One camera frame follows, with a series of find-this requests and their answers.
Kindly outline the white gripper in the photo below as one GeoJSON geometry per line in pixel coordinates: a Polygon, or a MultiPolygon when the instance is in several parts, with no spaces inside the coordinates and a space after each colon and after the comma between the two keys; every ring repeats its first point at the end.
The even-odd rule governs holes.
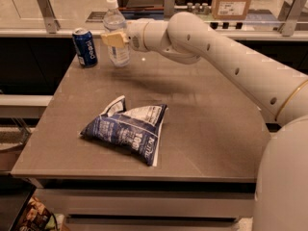
{"type": "Polygon", "coordinates": [[[115,31],[101,35],[102,41],[107,46],[124,48],[128,44],[135,51],[147,52],[144,42],[144,33],[147,25],[153,22],[153,19],[138,19],[127,22],[126,34],[122,31],[115,31]]]}

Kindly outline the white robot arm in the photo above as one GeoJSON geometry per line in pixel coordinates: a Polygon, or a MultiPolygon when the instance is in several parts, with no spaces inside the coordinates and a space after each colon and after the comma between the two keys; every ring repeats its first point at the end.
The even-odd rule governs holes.
{"type": "Polygon", "coordinates": [[[211,63],[281,129],[259,166],[252,231],[308,231],[308,76],[227,38],[192,13],[139,19],[101,34],[108,46],[211,63]]]}

